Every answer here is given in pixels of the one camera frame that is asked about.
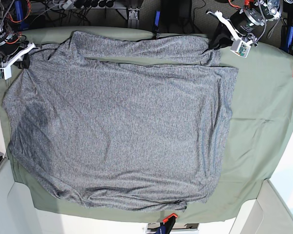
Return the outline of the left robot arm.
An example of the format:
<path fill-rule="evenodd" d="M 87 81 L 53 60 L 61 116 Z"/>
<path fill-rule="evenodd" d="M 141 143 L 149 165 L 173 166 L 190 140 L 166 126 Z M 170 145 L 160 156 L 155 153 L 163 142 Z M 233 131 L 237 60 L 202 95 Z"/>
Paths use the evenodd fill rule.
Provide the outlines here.
<path fill-rule="evenodd" d="M 229 18 L 221 11 L 206 12 L 218 19 L 209 49 L 229 47 L 231 52 L 245 58 L 266 32 L 267 22 L 281 18 L 283 4 L 279 0 L 245 0 L 243 6 L 233 4 L 231 0 L 225 3 L 236 10 Z"/>

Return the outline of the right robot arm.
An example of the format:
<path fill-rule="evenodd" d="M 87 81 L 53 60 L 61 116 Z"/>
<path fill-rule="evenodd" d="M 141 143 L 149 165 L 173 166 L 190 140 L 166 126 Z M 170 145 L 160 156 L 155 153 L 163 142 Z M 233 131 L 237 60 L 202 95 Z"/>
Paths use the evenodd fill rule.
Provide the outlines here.
<path fill-rule="evenodd" d="M 28 59 L 18 53 L 29 46 L 21 31 L 30 13 L 29 0 L 0 0 L 0 68 L 14 63 L 21 69 L 28 68 Z"/>

